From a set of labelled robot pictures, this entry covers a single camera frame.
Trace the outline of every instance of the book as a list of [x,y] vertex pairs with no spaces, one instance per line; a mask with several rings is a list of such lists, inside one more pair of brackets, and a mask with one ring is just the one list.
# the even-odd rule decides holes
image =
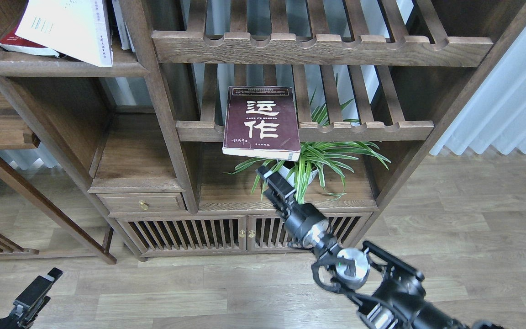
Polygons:
[[223,154],[298,161],[292,88],[228,87]]
[[12,29],[12,31],[0,39],[0,47],[8,50],[9,52],[20,52],[39,56],[56,56],[57,58],[60,57],[59,52],[56,50],[42,46],[41,44],[37,44],[35,42],[31,42],[30,40],[23,39],[22,37],[15,34],[16,31],[17,25]]
[[117,32],[119,32],[119,38],[121,39],[121,49],[131,49],[129,44],[129,33],[127,32],[127,27],[125,27],[125,19],[123,19],[123,11],[121,10],[119,0],[112,0],[112,2],[115,21],[117,22]]
[[16,34],[82,62],[113,65],[104,0],[29,0]]

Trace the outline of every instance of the dark red book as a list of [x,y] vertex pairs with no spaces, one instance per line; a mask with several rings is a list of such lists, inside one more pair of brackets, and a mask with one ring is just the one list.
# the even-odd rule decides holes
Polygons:
[[223,153],[298,161],[298,115],[292,88],[228,87]]
[[9,52],[20,52],[40,56],[60,56],[60,54],[52,48],[42,46],[41,44],[17,36],[15,34],[16,31],[17,25],[11,32],[0,39],[0,46],[3,49],[8,50]]

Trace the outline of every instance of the spider plant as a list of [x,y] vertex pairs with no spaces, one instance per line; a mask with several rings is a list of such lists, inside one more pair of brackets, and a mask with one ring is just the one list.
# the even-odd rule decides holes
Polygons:
[[[316,91],[311,96],[313,101]],[[353,99],[348,100],[340,105],[340,110],[344,110]],[[317,122],[320,126],[326,126],[330,124],[328,119],[328,108],[326,103],[321,106],[316,106],[312,111],[311,118]],[[345,119],[348,122],[357,122],[357,119]],[[320,186],[326,191],[326,180],[324,178],[324,169],[327,167],[339,175],[340,181],[342,181],[342,192],[326,193],[330,196],[335,196],[333,200],[336,200],[344,195],[346,188],[346,179],[344,175],[344,169],[354,173],[352,167],[343,163],[341,160],[358,160],[359,155],[373,156],[377,158],[387,169],[387,163],[391,161],[386,157],[382,156],[374,149],[379,147],[373,142],[301,142],[300,157],[297,162],[294,162],[294,166],[289,170],[287,177],[294,175],[294,188],[296,189],[296,201],[300,204],[304,203],[305,191],[309,183],[309,179],[312,175],[312,171],[318,170],[318,178]],[[240,173],[243,170],[248,169],[252,165],[257,164],[258,166],[263,165],[270,167],[271,171],[276,172],[285,164],[285,160],[265,159],[265,158],[249,158],[244,162],[239,163],[234,167],[234,172],[227,173],[234,175]],[[251,189],[251,193],[255,192],[257,185],[259,185],[259,176],[255,175],[255,181]]]

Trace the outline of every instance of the white book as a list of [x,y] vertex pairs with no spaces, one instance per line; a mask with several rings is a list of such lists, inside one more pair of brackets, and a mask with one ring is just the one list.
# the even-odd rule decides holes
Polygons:
[[117,21],[117,30],[119,31],[119,38],[121,39],[121,49],[131,49],[129,34],[127,33],[127,27],[125,27],[125,19],[123,19],[123,11],[121,11],[119,0],[113,0],[113,11],[115,12],[115,21]]
[[113,65],[104,0],[29,0],[16,34],[82,62]]

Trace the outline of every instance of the brass knob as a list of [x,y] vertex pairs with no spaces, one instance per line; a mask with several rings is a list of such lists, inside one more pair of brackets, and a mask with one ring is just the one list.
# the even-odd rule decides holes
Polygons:
[[148,204],[146,204],[146,202],[144,200],[140,200],[139,201],[139,207],[142,209],[142,210],[148,210],[150,208],[150,206]]

